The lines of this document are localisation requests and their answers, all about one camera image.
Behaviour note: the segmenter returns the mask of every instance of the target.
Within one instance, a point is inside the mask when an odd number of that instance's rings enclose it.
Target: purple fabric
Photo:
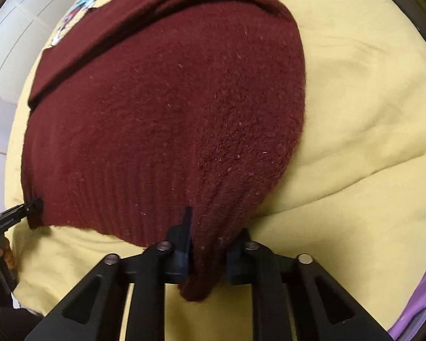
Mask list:
[[[426,273],[410,298],[404,312],[394,326],[389,330],[389,334],[394,340],[409,341],[416,335],[425,321]]]

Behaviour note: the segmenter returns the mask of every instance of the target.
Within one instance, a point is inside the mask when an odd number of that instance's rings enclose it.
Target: maroon sweater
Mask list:
[[[194,208],[205,298],[224,252],[284,173],[300,138],[305,67],[278,0],[113,0],[44,51],[22,158],[29,220],[164,238]]]

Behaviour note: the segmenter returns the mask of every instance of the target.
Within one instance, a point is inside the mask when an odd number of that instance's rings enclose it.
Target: black clamp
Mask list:
[[[43,201],[36,199],[29,203],[15,206],[0,214],[0,248],[5,248],[5,232],[12,226],[19,223],[23,218],[40,212],[43,209]],[[6,262],[0,257],[0,281],[6,295],[9,295],[17,286],[16,273],[6,265]]]
[[[189,275],[192,210],[143,254],[104,257],[25,341],[117,341],[134,283],[127,341],[164,341],[164,284]],[[226,256],[226,277],[252,285],[254,341],[392,341],[309,255],[275,255],[244,230]]]

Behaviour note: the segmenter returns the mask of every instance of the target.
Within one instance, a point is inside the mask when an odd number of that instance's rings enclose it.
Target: yellow blanket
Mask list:
[[[307,122],[252,235],[278,254],[312,254],[389,328],[426,269],[426,44],[391,0],[281,1],[305,49]],[[12,128],[7,207],[23,201],[20,158],[36,65]],[[43,314],[104,255],[142,252],[92,231],[32,232],[25,221],[8,236],[19,261],[15,295]],[[203,304],[187,304],[169,287],[166,317],[168,341],[252,338],[246,287],[219,286]]]

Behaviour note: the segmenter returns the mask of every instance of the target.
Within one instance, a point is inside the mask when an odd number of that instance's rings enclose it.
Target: screw head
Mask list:
[[[104,263],[107,265],[117,264],[120,257],[117,254],[109,254],[104,258]]]
[[[160,251],[170,250],[171,247],[172,247],[172,244],[169,241],[161,241],[161,242],[158,242],[156,245],[156,248]]]
[[[257,250],[260,245],[256,241],[248,241],[244,244],[244,248],[249,251]]]
[[[301,254],[298,256],[298,261],[301,264],[311,264],[314,261],[314,259],[309,254]]]

